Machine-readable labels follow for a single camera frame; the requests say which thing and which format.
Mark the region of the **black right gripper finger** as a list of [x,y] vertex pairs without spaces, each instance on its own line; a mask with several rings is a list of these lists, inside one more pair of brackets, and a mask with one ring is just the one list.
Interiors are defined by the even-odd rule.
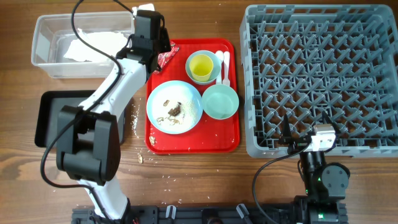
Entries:
[[293,145],[294,144],[294,140],[293,140],[292,133],[290,130],[289,118],[286,114],[283,117],[282,132],[281,132],[280,138],[278,140],[278,143],[280,145]]
[[322,121],[323,121],[323,124],[330,124],[333,127],[333,129],[335,130],[337,139],[341,136],[341,131],[340,131],[339,127],[337,126],[336,123],[334,123],[330,119],[330,117],[328,116],[328,114],[325,111],[322,112]]

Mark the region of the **red snack wrapper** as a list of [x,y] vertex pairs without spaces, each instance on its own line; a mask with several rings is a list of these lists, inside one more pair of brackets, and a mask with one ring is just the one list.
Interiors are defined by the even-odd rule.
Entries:
[[158,57],[158,65],[160,69],[163,69],[168,62],[174,57],[174,55],[179,51],[179,46],[174,42],[170,42],[171,50],[166,53],[161,53]]

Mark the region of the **white napkin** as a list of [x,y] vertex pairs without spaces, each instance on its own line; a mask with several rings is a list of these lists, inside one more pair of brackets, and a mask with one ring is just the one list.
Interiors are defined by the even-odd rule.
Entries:
[[[78,35],[85,42],[112,57],[115,57],[127,43],[127,37],[121,32],[86,33],[80,28],[77,28],[77,31]],[[103,54],[89,48],[79,39],[71,42],[63,57],[77,62],[105,62],[109,59]]]

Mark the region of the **yellow plastic cup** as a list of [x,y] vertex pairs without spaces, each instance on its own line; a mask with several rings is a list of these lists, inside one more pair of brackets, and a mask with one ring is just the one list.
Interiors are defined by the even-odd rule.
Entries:
[[210,79],[213,67],[212,59],[205,54],[193,56],[189,63],[192,77],[198,82],[207,82]]

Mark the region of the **light blue bowl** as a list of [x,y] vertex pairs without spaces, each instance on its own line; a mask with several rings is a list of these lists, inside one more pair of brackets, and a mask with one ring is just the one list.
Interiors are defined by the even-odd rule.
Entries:
[[[193,58],[193,56],[198,55],[198,54],[205,54],[205,55],[209,56],[213,61],[213,65],[214,65],[213,71],[211,73],[210,79],[207,82],[198,82],[198,81],[194,80],[192,77],[191,71],[189,69],[189,63],[190,63],[191,59]],[[208,84],[214,82],[217,78],[219,69],[220,69],[220,64],[219,64],[217,56],[215,55],[215,53],[210,52],[208,50],[199,50],[199,51],[192,53],[187,58],[187,61],[185,63],[185,70],[186,70],[187,75],[190,77],[191,80],[193,80],[196,84],[199,84],[199,85],[208,85]]]

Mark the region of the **mint green bowl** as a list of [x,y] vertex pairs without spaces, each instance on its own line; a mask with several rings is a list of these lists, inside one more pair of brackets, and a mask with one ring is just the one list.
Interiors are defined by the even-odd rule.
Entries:
[[216,84],[208,87],[201,98],[203,110],[213,119],[232,117],[238,110],[239,97],[230,86]]

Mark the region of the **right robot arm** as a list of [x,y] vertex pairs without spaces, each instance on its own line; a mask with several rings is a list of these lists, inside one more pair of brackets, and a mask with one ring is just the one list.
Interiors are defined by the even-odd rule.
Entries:
[[290,223],[348,223],[346,197],[350,171],[343,164],[327,163],[325,154],[336,147],[341,134],[338,126],[322,113],[322,124],[314,125],[310,133],[295,138],[285,115],[279,144],[288,146],[288,155],[299,156],[299,172],[306,195],[296,196],[289,208]]

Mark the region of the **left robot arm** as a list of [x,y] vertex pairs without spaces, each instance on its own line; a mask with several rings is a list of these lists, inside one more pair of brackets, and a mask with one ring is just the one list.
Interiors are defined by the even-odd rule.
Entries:
[[94,204],[88,219],[96,223],[137,223],[116,172],[121,159],[118,119],[154,71],[158,56],[171,50],[164,16],[138,10],[134,33],[111,57],[114,68],[100,87],[78,106],[64,106],[57,119],[57,168],[76,180]]

